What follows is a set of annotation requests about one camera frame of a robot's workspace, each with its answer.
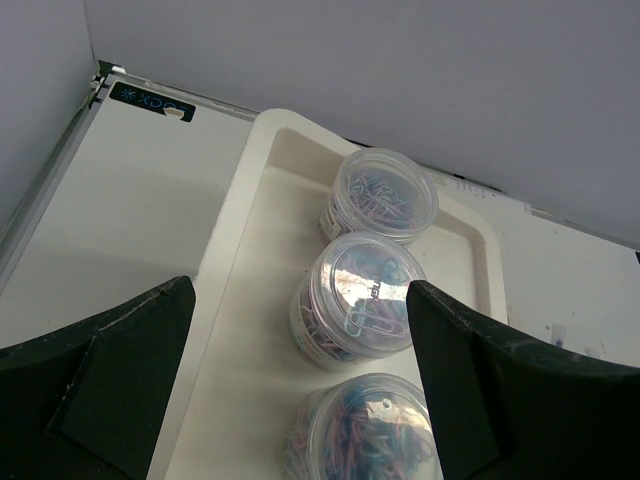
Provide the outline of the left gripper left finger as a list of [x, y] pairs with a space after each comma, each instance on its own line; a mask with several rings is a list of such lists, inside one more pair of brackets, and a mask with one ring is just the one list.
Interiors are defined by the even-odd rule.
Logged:
[[146, 478], [193, 311], [179, 276], [2, 349], [2, 478]]

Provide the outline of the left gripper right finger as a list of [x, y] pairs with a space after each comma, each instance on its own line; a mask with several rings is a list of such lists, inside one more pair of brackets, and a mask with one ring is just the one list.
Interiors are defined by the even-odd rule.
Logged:
[[635, 479], [639, 371], [410, 284], [410, 332], [447, 479]]

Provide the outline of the clear jar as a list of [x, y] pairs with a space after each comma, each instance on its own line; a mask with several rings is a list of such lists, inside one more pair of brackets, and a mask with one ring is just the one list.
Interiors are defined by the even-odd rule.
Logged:
[[319, 220], [333, 241], [370, 232], [409, 245], [439, 212], [433, 180], [408, 157], [382, 148], [363, 148], [340, 165]]
[[287, 479], [441, 479], [421, 388], [369, 373], [312, 392], [283, 453]]
[[412, 345], [406, 296], [424, 271], [400, 244], [374, 233], [332, 241], [290, 307], [296, 346], [332, 371], [386, 359]]

